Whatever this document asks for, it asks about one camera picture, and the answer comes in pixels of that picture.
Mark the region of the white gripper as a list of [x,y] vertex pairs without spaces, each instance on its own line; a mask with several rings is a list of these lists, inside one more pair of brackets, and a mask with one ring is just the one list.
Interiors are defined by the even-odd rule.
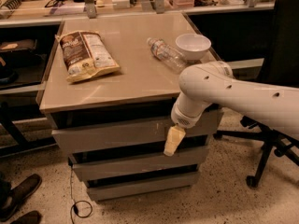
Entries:
[[200,115],[197,117],[189,117],[183,114],[176,105],[173,106],[171,110],[171,120],[176,125],[172,126],[168,131],[164,145],[164,155],[171,157],[175,154],[179,144],[186,135],[184,129],[194,127],[199,119]]

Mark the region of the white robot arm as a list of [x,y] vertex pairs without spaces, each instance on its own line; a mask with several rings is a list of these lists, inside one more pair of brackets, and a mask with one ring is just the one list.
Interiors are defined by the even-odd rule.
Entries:
[[178,77],[180,94],[171,110],[164,154],[176,152],[186,131],[207,107],[218,104],[299,140],[299,89],[233,78],[225,62],[191,65]]

